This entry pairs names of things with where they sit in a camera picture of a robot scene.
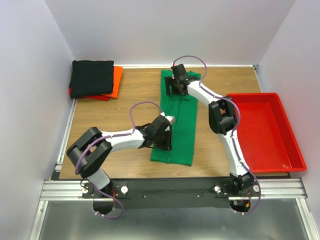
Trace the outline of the green t shirt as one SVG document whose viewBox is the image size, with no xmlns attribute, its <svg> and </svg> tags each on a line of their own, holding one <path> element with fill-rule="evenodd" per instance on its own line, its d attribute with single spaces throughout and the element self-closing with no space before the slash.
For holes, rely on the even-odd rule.
<svg viewBox="0 0 320 240">
<path fill-rule="evenodd" d="M 171 76 L 171 70 L 161 70 L 160 107 L 167 115 L 175 118 L 172 125 L 172 149 L 154 148 L 150 160 L 191 166 L 195 151 L 198 100 L 190 95 L 167 95 L 165 78 Z"/>
</svg>

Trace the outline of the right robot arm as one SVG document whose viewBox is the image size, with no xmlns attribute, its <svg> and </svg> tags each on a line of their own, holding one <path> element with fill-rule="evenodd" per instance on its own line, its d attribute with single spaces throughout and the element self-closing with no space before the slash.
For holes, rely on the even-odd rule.
<svg viewBox="0 0 320 240">
<path fill-rule="evenodd" d="M 236 196 L 243 195 L 254 185 L 255 178 L 238 139 L 241 119 L 238 106 L 230 97 L 210 90 L 200 78 L 190 76 L 183 64 L 173 64 L 171 70 L 172 76 L 165 78 L 166 94 L 189 95 L 207 107 L 210 129 L 220 138 L 229 161 L 230 191 Z"/>
</svg>

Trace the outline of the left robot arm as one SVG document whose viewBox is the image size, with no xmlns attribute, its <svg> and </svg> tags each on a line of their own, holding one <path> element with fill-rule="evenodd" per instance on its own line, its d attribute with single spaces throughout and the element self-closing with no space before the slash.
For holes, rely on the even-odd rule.
<svg viewBox="0 0 320 240">
<path fill-rule="evenodd" d="M 75 174 L 90 181 L 94 186 L 93 191 L 104 198 L 112 192 L 112 181 L 102 169 L 108 155 L 121 150 L 141 148 L 169 151 L 172 149 L 174 122 L 173 116 L 162 113 L 151 123 L 125 131 L 105 132 L 91 127 L 67 149 L 66 155 L 75 167 Z"/>
</svg>

